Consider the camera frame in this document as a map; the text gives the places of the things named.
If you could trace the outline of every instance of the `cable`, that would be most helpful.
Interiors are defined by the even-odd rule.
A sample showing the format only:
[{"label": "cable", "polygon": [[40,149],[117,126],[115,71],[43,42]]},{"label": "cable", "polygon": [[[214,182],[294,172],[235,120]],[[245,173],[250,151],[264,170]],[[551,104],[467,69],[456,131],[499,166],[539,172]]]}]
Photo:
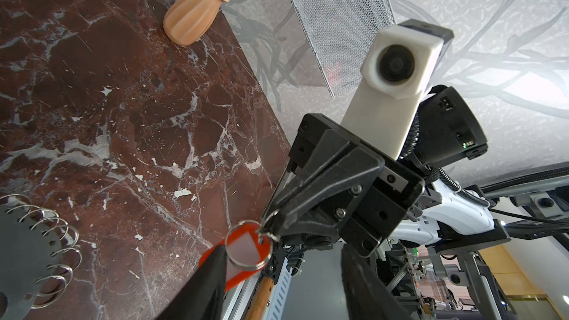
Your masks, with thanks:
[{"label": "cable", "polygon": [[519,214],[513,214],[511,212],[506,212],[506,211],[502,211],[502,210],[496,210],[496,209],[489,209],[492,212],[495,212],[497,214],[502,214],[502,215],[506,215],[509,217],[517,217],[518,219],[523,219],[523,220],[531,220],[531,221],[538,221],[541,223],[547,223],[547,224],[556,224],[556,225],[567,225],[569,226],[569,223],[565,223],[562,221],[557,221],[557,220],[547,220],[547,219],[540,219],[538,217],[527,217],[525,215],[519,215]]},{"label": "cable", "polygon": [[518,177],[518,178],[512,179],[510,181],[492,184],[492,185],[489,185],[489,186],[482,188],[482,191],[485,193],[490,193],[491,191],[512,187],[514,185],[540,181],[540,180],[553,178],[553,177],[561,177],[565,174],[569,174],[569,167],[557,168],[557,169],[548,170],[545,172],[534,173],[534,174],[530,174],[530,175],[525,175],[523,177]]},{"label": "cable", "polygon": [[305,253],[308,249],[309,249],[308,247],[304,247],[304,248],[301,248],[299,251],[296,251],[296,252],[273,251],[273,253],[284,253],[288,256],[298,256],[298,255]]},{"label": "cable", "polygon": [[490,203],[488,200],[479,198],[478,196],[471,194],[469,191],[462,189],[459,183],[455,182],[451,177],[449,177],[442,168],[439,168],[439,178],[447,187],[449,187],[459,196],[462,196],[464,199],[467,199],[474,204],[478,204],[486,208],[492,205],[492,203]]},{"label": "cable", "polygon": [[561,226],[556,224],[533,224],[533,225],[526,225],[526,224],[506,224],[506,227],[510,228],[557,228],[559,230],[567,230],[569,229],[568,226]]},{"label": "cable", "polygon": [[298,273],[298,271],[301,269],[301,265],[302,265],[303,260],[304,260],[304,252],[301,253],[301,256],[296,261],[296,265],[293,267],[293,271],[290,273],[290,275],[292,277],[294,277]]},{"label": "cable", "polygon": [[403,148],[401,149],[401,153],[399,153],[399,159],[404,159],[405,157],[409,156],[411,152],[417,146],[417,141],[419,140],[419,113],[415,113],[415,117],[413,117],[413,122],[411,123],[411,127],[409,128],[409,133],[405,138],[405,143],[403,143]]}]

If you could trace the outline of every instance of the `white metal mesh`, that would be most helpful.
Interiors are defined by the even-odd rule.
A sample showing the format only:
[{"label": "white metal mesh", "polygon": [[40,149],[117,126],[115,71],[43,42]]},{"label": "white metal mesh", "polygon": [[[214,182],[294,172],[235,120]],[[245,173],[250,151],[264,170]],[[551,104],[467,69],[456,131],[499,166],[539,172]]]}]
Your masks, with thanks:
[{"label": "white metal mesh", "polygon": [[389,0],[292,0],[332,97],[357,87],[377,32],[395,24]]}]

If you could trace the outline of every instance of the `screw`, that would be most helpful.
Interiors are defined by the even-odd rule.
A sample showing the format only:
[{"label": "screw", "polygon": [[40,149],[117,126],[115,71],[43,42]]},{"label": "screw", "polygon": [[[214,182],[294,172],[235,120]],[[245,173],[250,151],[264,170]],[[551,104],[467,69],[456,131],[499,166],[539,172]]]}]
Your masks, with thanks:
[{"label": "screw", "polygon": [[338,219],[344,219],[346,216],[346,210],[344,208],[336,208],[334,215],[336,215]]},{"label": "screw", "polygon": [[360,193],[361,193],[361,189],[362,189],[362,188],[361,188],[361,185],[358,184],[358,185],[353,186],[352,188],[350,188],[350,191],[351,191],[353,194],[360,194]]}]

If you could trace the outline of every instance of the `white camera housing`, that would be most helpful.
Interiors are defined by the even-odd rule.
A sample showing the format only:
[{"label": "white camera housing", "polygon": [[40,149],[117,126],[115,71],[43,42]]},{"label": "white camera housing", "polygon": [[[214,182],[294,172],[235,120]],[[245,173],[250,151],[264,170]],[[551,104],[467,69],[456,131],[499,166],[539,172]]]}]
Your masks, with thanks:
[{"label": "white camera housing", "polygon": [[[380,30],[370,47],[360,72],[370,87],[384,92],[395,99],[422,93],[437,64],[444,41],[438,36],[394,25]],[[379,73],[378,61],[390,46],[407,47],[415,59],[412,75],[401,82],[389,82]]]},{"label": "white camera housing", "polygon": [[[391,26],[380,30],[361,67],[363,77],[341,125],[396,160],[401,153],[419,102],[429,88],[444,40],[438,36]],[[413,55],[413,73],[401,82],[381,77],[378,61],[392,45]]]}]

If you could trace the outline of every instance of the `marble tabletop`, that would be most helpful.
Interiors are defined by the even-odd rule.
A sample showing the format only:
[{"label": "marble tabletop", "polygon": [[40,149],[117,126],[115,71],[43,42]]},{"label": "marble tabletop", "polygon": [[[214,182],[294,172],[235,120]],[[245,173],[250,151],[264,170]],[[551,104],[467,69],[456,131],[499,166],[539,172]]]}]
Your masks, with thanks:
[{"label": "marble tabletop", "polygon": [[290,146],[220,12],[189,47],[175,0],[1,0],[0,192],[79,229],[82,265],[26,319],[153,319],[200,255],[258,219]]}]

